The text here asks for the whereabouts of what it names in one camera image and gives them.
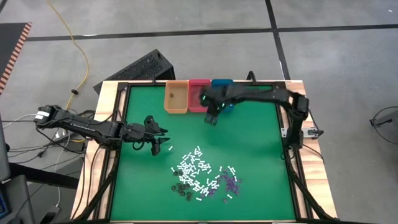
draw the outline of metal bracket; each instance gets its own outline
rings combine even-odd
[[[316,128],[302,128],[303,131],[303,136],[305,138],[312,138],[312,139],[317,139],[319,137],[319,132]],[[282,134],[282,137],[285,138],[287,134],[287,128],[281,128],[280,133]]]

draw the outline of wooden table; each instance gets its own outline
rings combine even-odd
[[[295,80],[289,80],[289,81],[259,80],[259,81],[260,82],[285,82],[287,89],[296,91],[298,93],[305,95],[303,81],[299,81],[299,80],[298,81],[295,81]],[[126,83],[126,82],[129,82],[129,83],[151,83],[152,81],[144,81],[143,80],[143,81],[105,81],[105,82],[103,82],[103,86],[101,89],[101,93],[99,94],[98,104],[97,104],[97,108],[96,108],[95,120],[102,121],[113,113],[114,104],[116,101],[116,95],[118,92],[119,82],[120,83]],[[249,80],[240,80],[240,82],[250,82],[250,81]],[[120,97],[120,102],[119,102],[119,110],[121,112],[123,112],[126,91],[122,90],[120,92],[120,95],[121,95],[121,97]],[[282,116],[284,119],[284,125],[288,126],[286,114],[283,109],[282,109]],[[307,120],[303,123],[303,127],[304,128],[314,127],[311,116],[308,116]],[[304,144],[313,148],[314,150],[316,150],[320,153],[320,148],[319,148],[319,144],[318,144],[317,140],[304,139]],[[100,177],[101,177],[101,173],[102,173],[102,168],[103,168],[105,150],[100,149],[95,157],[95,160],[93,161],[93,157],[94,157],[94,154],[95,154],[97,148],[98,148],[98,144],[95,141],[90,141],[88,143],[86,157],[85,157],[85,168],[83,168],[86,178],[85,178],[85,181],[83,182],[83,172],[82,172],[81,177],[80,177],[80,182],[78,185],[78,189],[76,192],[76,196],[75,196],[75,203],[73,204],[73,210],[72,210],[72,214],[73,214],[75,212],[76,208],[78,207],[78,203],[80,201],[80,197],[81,197],[81,193],[82,193],[82,189],[83,189],[83,185],[84,185],[83,199],[81,200],[81,205],[78,207],[76,216],[79,215],[83,211],[83,209],[86,207],[86,204],[88,203],[87,202],[88,194],[90,193],[89,200],[91,200],[98,190]],[[107,172],[110,171],[110,168],[113,164],[113,156],[114,156],[114,154],[111,154]],[[335,210],[335,206],[334,206],[330,188],[329,188],[328,177],[326,176],[326,170],[325,170],[325,166],[324,166],[322,160],[319,158],[318,155],[316,155],[314,152],[312,152],[311,150],[309,150],[306,147],[303,147],[300,150],[300,158],[302,160],[302,166],[303,166],[303,171],[304,171],[308,190],[311,192],[311,194],[314,196],[314,198],[317,200],[317,202],[323,207],[323,209],[329,215],[336,217],[336,210]],[[90,182],[90,178],[89,178],[90,167],[92,164],[93,164],[93,170],[91,171],[91,175],[92,175],[91,189],[90,189],[90,192],[88,192],[88,188],[90,185],[90,183],[89,183]],[[297,192],[297,197],[298,197],[298,205],[300,208],[300,215],[302,218],[305,218],[305,217],[307,217],[307,215],[305,212],[304,200],[303,200],[303,196],[297,186],[296,186],[296,192]],[[106,203],[108,201],[108,195],[109,195],[109,188],[103,195],[98,218],[105,217],[105,208],[106,208]]]

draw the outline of orange bin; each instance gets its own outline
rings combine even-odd
[[[172,114],[184,114],[188,111],[187,80],[169,80],[166,82],[164,109]]]

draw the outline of black strip on floor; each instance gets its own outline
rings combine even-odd
[[[113,39],[113,38],[131,38],[131,37],[170,37],[184,35],[211,35],[211,34],[257,34],[271,32],[271,28],[247,28],[247,29],[214,29],[214,30],[182,30],[167,32],[142,32],[128,34],[98,34],[98,35],[74,35],[75,40],[92,39]],[[48,41],[48,40],[70,40],[70,36],[55,37],[28,37],[27,41]]]
[[[337,30],[369,30],[369,29],[397,29],[398,24],[361,25],[361,26],[329,26],[329,27],[287,27],[279,28],[279,32],[313,32]]]
[[[272,10],[271,0],[266,0],[266,4],[267,4],[269,21],[271,22],[272,33],[274,35],[274,40],[276,44],[276,51],[278,53],[279,62],[282,69],[282,74],[285,80],[290,80],[289,69],[287,69],[285,53],[282,47],[282,42],[280,41],[278,27],[276,26],[276,20],[275,20],[274,11]]]
[[[4,8],[4,6],[6,5],[7,1],[8,1],[8,0],[2,0],[2,1],[0,2],[0,13],[1,13],[2,9]]]

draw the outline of orange striped edge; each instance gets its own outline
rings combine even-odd
[[[6,65],[6,69],[4,69],[3,74],[0,76],[0,95],[3,93],[4,88],[6,87],[6,84],[7,84],[8,79],[10,78],[12,69],[14,68],[15,63],[17,62],[19,53],[22,50],[22,46],[25,43],[25,40],[27,38],[27,35],[28,35],[31,27],[32,27],[31,22],[29,22],[25,25],[24,30],[22,31],[22,34],[19,37],[19,40],[16,44],[16,47],[15,47],[14,51],[12,52],[10,60],[8,61],[8,64]]]

